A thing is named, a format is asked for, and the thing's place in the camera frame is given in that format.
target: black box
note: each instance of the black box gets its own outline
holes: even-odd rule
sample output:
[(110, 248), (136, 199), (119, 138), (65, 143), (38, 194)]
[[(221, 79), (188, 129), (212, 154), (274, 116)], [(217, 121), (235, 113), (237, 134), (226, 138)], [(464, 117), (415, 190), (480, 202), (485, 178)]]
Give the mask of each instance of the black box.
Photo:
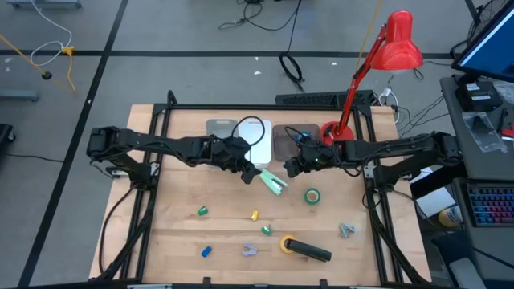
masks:
[(490, 112), (503, 103), (488, 81), (461, 84), (456, 95), (465, 112)]

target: lamp base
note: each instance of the lamp base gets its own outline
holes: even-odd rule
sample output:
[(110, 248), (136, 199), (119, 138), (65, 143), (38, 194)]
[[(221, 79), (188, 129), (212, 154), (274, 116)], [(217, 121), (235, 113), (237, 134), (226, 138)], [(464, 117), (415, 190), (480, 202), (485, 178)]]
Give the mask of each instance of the lamp base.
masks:
[(352, 129), (346, 126), (341, 134), (336, 134), (336, 127), (339, 121), (330, 121), (320, 129), (321, 140), (327, 145), (333, 145), (335, 140), (353, 140)]

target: monitor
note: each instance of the monitor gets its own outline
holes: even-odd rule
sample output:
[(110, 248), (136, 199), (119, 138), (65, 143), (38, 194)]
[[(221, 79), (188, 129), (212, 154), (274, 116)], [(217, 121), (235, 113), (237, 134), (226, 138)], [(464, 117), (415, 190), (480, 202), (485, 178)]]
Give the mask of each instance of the monitor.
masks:
[(505, 4), (451, 68), (514, 82), (514, 0)]

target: lamp arm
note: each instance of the lamp arm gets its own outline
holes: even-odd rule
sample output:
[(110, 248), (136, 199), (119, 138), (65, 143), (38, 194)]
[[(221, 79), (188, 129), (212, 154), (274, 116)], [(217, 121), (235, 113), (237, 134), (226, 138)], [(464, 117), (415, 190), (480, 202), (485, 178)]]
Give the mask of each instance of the lamp arm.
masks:
[(386, 40), (385, 24), (382, 25), (382, 28), (378, 33), (377, 40), (375, 40), (375, 43), (371, 47), (371, 50), (369, 50), (368, 56), (366, 57), (366, 61), (361, 65), (361, 67), (359, 67), (359, 69), (355, 72), (355, 74), (352, 77), (352, 83), (350, 85), (350, 89), (348, 90), (348, 95), (346, 96), (343, 113), (341, 114), (341, 119), (339, 120), (339, 124), (336, 128), (337, 134), (342, 133), (343, 130), (346, 128), (346, 125), (348, 125), (350, 108), (352, 107), (355, 92), (359, 88), (359, 84), (361, 83), (362, 79), (364, 79), (366, 74), (368, 74), (369, 69), (371, 69), (371, 62), (373, 61), (373, 58), (377, 54), (378, 49), (380, 49), (380, 46), (382, 45), (384, 40)]

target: green tape roll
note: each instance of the green tape roll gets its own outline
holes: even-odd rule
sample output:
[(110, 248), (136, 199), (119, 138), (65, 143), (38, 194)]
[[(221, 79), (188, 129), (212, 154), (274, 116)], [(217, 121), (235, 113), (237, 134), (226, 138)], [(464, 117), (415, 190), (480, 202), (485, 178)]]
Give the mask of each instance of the green tape roll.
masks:
[(321, 194), (317, 189), (308, 189), (304, 194), (304, 200), (309, 205), (313, 206), (320, 202)]

